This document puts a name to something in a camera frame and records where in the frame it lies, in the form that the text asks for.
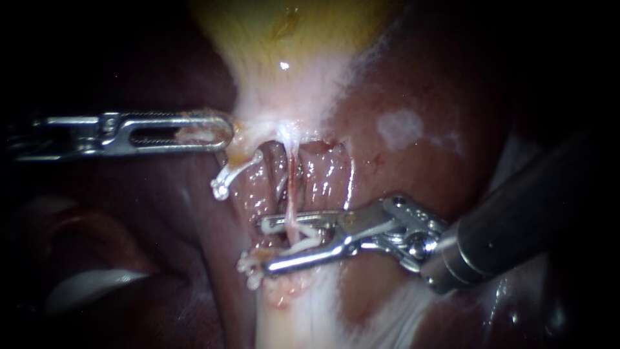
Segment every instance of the yellow fat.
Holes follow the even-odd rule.
[[[257,81],[268,84],[286,70],[287,78],[295,79],[322,54],[355,56],[377,40],[402,8],[401,0],[187,1],[240,89],[248,87],[249,76],[258,75]]]

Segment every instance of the white scar patch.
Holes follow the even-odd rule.
[[[415,112],[401,109],[377,118],[377,130],[389,150],[399,151],[422,139],[424,122]]]

